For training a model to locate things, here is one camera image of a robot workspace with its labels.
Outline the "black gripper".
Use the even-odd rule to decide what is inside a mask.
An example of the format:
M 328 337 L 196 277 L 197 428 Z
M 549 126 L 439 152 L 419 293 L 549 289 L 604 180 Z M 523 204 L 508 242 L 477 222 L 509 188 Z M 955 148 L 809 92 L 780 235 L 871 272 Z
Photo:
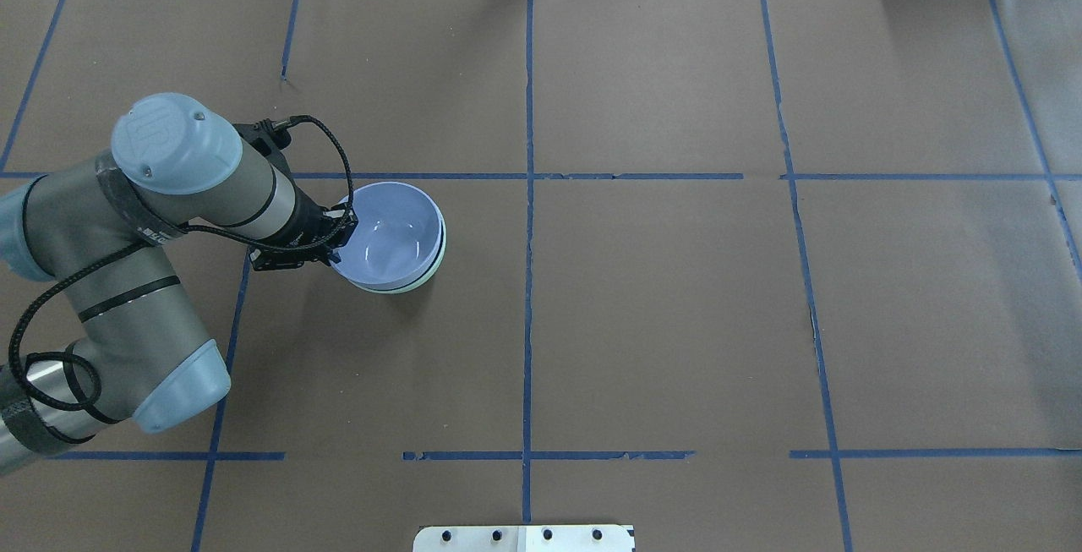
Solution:
M 298 270 L 309 262 L 335 265 L 341 262 L 340 248 L 348 244 L 357 226 L 352 202 L 341 201 L 325 208 L 308 194 L 291 186 L 292 209 L 282 228 L 260 238 L 249 255 L 254 271 Z

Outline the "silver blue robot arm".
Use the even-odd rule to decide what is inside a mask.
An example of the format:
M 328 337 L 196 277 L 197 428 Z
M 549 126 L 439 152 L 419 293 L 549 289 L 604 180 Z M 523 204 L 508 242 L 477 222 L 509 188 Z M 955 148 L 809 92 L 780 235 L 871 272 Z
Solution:
M 254 271 L 335 264 L 352 201 L 317 205 L 283 149 L 309 114 L 233 124 L 190 96 L 133 104 L 111 144 L 3 196 L 3 260 L 47 282 L 3 364 L 3 475 L 133 420 L 160 433 L 216 405 L 227 363 L 164 247 L 193 233 L 246 245 Z

